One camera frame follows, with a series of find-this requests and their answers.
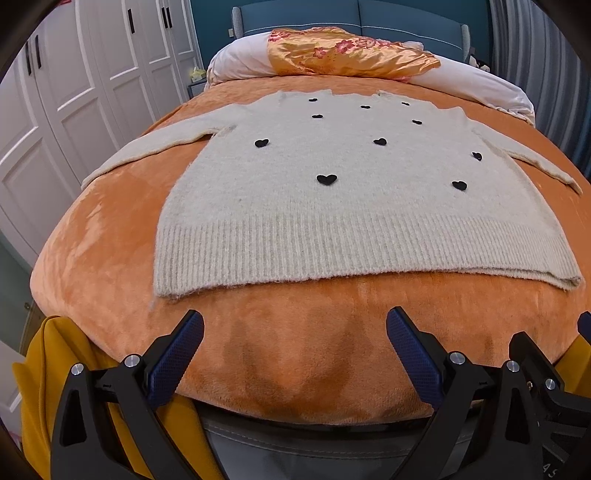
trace wall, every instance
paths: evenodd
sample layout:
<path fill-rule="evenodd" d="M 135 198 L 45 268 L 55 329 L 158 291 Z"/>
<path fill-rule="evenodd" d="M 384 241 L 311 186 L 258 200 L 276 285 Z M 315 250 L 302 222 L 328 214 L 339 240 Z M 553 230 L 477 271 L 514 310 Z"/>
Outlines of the wall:
<path fill-rule="evenodd" d="M 17 258 L 18 254 L 0 233 L 0 341 L 16 351 L 27 320 L 24 304 L 32 302 L 30 267 Z"/>
<path fill-rule="evenodd" d="M 232 7 L 255 3 L 257 0 L 191 0 L 199 47 L 203 64 L 209 65 L 215 53 L 232 39 L 228 36 L 228 28 L 232 28 Z M 332 1 L 338 6 L 339 0 Z M 442 17 L 451 18 L 470 26 L 472 44 L 476 48 L 476 56 L 486 61 L 491 58 L 492 33 L 490 13 L 487 0 L 389 0 L 392 3 L 408 5 L 433 12 Z"/>

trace blue gripper pad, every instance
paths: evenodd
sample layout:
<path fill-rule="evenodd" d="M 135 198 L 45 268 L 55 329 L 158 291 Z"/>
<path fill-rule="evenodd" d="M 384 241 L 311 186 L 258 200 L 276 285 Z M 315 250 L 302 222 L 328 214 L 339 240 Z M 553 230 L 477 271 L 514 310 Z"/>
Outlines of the blue gripper pad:
<path fill-rule="evenodd" d="M 386 331 L 421 401 L 437 410 L 443 403 L 441 372 L 425 350 L 417 335 L 420 332 L 409 325 L 403 313 L 392 309 L 386 319 Z"/>
<path fill-rule="evenodd" d="M 579 317 L 577 329 L 589 345 L 591 345 L 591 313 L 585 312 Z"/>
<path fill-rule="evenodd" d="M 147 400 L 155 410 L 172 398 L 197 348 L 203 340 L 205 325 L 194 312 L 178 330 L 147 378 Z"/>

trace wardrobe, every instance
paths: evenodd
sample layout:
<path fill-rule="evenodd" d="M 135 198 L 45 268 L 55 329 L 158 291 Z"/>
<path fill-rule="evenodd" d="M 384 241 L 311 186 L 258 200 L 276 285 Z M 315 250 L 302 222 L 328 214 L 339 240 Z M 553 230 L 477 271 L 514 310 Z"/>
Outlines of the wardrobe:
<path fill-rule="evenodd" d="M 189 0 L 72 0 L 0 83 L 0 230 L 33 265 L 84 178 L 188 101 Z"/>

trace headboard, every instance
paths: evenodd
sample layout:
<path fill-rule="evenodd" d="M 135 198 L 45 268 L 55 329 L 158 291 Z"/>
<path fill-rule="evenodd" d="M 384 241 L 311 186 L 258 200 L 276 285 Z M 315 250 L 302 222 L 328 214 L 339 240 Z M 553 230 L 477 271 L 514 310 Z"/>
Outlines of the headboard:
<path fill-rule="evenodd" d="M 337 26 L 355 34 L 390 41 L 419 41 L 425 49 L 452 60 L 466 61 L 470 29 L 440 15 L 376 0 L 271 0 L 234 7 L 236 38 L 288 27 L 303 30 Z"/>

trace orange fleece bedspread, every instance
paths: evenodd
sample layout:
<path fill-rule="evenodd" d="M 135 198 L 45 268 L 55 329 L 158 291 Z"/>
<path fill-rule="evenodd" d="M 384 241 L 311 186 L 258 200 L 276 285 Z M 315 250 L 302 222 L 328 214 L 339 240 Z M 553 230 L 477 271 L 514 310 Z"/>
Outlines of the orange fleece bedspread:
<path fill-rule="evenodd" d="M 278 90 L 371 95 L 387 90 L 466 114 L 538 151 L 573 176 L 572 189 L 519 163 L 561 222 L 583 276 L 591 275 L 591 186 L 527 123 L 477 103 L 392 80 L 294 76 L 215 86 L 162 119 L 170 125 Z M 294 423 L 352 424 L 429 414 L 388 342 L 387 311 L 402 306 L 417 326 L 473 362 L 500 365 L 525 330 L 552 360 L 577 336 L 591 307 L 587 284 L 458 273 L 381 274 L 303 283 L 217 288 L 181 300 L 152 293 L 160 210 L 207 139 L 106 174 L 76 200 L 47 241 L 31 278 L 47 315 L 72 318 L 112 358 L 143 353 L 187 309 L 205 319 L 204 341 L 178 393 L 238 413 Z"/>

